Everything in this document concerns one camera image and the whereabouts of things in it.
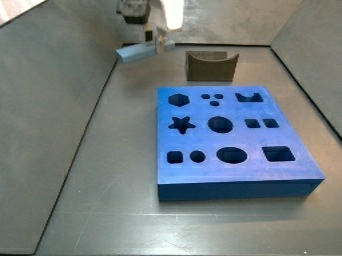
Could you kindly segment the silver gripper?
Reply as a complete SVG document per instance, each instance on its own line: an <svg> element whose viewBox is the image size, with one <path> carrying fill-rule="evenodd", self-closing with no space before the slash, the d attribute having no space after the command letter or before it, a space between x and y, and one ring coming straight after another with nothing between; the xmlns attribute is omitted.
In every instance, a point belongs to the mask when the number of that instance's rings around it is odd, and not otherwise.
<svg viewBox="0 0 342 256"><path fill-rule="evenodd" d="M184 0L149 0L151 13L148 21L153 28L155 50L157 54L164 52L164 42L168 30L177 30L183 24Z"/></svg>

